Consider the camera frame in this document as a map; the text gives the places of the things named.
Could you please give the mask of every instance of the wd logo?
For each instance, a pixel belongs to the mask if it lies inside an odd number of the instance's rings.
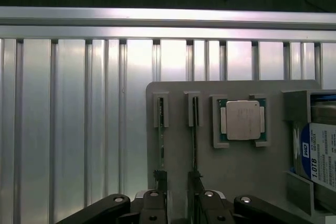
[[[302,143],[303,156],[309,158],[309,144]]]

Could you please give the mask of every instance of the gray fixture plate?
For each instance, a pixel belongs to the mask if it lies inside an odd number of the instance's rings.
[[[164,163],[172,196],[172,219],[185,216],[187,173],[192,170],[192,129],[188,125],[188,95],[199,92],[203,126],[198,128],[198,170],[206,189],[219,190],[232,201],[251,194],[281,208],[304,215],[286,200],[286,172],[292,164],[292,130],[284,119],[282,91],[320,89],[313,80],[152,82],[146,89],[148,178],[159,168],[158,130],[154,128],[153,97],[168,93],[169,126],[164,130]],[[252,94],[267,97],[267,140],[229,141],[229,148],[213,147],[212,96],[248,100]]]

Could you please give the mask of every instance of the aluminum rail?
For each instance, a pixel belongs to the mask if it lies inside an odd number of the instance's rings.
[[[0,25],[336,30],[336,14],[190,9],[0,7]]]

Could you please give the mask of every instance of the corrugated metal wall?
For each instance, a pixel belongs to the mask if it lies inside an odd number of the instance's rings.
[[[147,188],[152,81],[317,79],[336,44],[0,39],[0,223],[54,223]]]

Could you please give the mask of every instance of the hard drive label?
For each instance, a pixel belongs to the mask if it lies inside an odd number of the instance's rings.
[[[336,125],[307,125],[301,133],[301,153],[308,177],[336,191]]]

